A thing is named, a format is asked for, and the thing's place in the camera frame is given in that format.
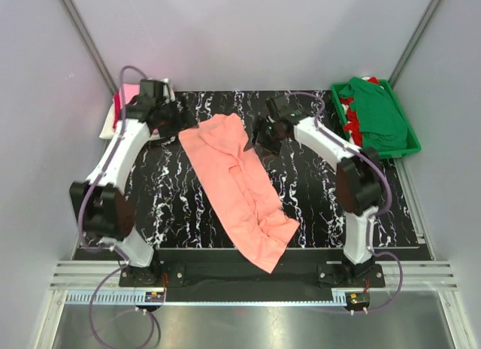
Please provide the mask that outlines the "salmon pink t shirt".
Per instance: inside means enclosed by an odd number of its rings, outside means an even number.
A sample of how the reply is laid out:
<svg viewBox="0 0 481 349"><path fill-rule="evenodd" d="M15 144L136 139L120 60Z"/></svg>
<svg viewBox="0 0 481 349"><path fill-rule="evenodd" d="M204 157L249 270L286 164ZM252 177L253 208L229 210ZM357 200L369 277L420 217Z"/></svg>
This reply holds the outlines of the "salmon pink t shirt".
<svg viewBox="0 0 481 349"><path fill-rule="evenodd" d="M236 114L216 114L179 134L223 229L240 253L272 273L299 227L283 211L261 160Z"/></svg>

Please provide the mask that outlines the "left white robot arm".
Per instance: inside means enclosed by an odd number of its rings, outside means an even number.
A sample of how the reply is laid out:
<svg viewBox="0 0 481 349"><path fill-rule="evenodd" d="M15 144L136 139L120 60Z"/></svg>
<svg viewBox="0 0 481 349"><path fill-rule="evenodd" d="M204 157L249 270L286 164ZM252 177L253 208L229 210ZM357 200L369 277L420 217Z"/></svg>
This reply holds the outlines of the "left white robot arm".
<svg viewBox="0 0 481 349"><path fill-rule="evenodd" d="M155 134L175 136L186 127L169 79L143 79L138 85L122 84L122 106L114 134L99 163L84 181L69 188L80 237L98 238L101 247L117 252L136 277L147 286L162 278L162 267L153 262L154 250L135 228L135 210L125 198L132 166L145 144Z"/></svg>

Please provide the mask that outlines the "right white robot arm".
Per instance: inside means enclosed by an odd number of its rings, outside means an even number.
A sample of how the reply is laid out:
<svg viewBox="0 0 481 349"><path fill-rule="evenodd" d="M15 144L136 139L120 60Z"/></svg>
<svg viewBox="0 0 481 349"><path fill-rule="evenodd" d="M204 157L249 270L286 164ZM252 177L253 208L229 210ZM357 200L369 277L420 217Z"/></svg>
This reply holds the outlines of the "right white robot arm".
<svg viewBox="0 0 481 349"><path fill-rule="evenodd" d="M285 96L266 101L268 114L258 116L253 136L246 148L260 147L269 156L280 154L287 138L311 149L326 161L336 174L336 200L346 216L346 242L343 246L341 277L350 286L358 286L368 277L373 258L371 227L380 211L379 201L389 185L380 172L379 154L373 148L362 149L334 134L304 109L290 105Z"/></svg>

